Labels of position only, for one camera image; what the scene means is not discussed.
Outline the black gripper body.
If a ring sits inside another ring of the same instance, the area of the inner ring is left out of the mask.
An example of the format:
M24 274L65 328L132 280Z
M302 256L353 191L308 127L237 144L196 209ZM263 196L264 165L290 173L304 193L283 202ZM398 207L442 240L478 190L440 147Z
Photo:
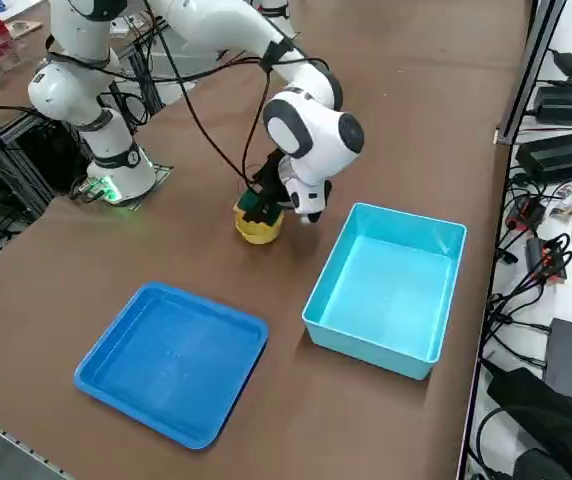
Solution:
M259 186L260 199L265 203L286 203L286 188L282 184L278 167L285 154L275 149L267 155L265 164L253 175Z

